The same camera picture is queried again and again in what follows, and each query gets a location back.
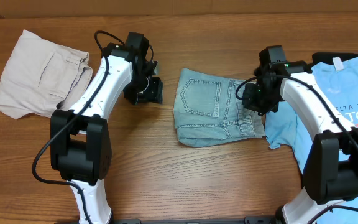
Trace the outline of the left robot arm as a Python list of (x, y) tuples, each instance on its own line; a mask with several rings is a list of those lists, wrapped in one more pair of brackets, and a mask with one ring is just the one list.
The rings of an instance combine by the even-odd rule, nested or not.
[(104, 178), (112, 159), (108, 119), (120, 95), (131, 104), (163, 101), (153, 48), (140, 33), (130, 32), (101, 48), (101, 63), (85, 93), (68, 110), (50, 120), (50, 159), (62, 185), (75, 194), (80, 223), (113, 223)]

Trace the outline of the light blue denim shorts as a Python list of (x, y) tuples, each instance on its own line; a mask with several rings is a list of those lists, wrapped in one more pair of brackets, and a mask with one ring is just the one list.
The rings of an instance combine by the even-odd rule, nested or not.
[(208, 147), (264, 137), (262, 118), (235, 96), (242, 82), (184, 68), (173, 107), (178, 141)]

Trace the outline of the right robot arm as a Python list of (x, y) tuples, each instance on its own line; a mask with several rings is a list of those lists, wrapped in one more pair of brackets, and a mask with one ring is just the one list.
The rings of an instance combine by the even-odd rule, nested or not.
[(254, 77), (242, 82), (244, 108), (263, 116), (286, 101), (313, 140), (303, 171), (303, 188), (274, 216), (249, 216), (245, 223), (314, 223), (335, 209), (358, 212), (343, 202), (358, 197), (358, 128), (344, 118), (316, 83), (304, 61), (289, 62), (281, 45), (259, 53)]

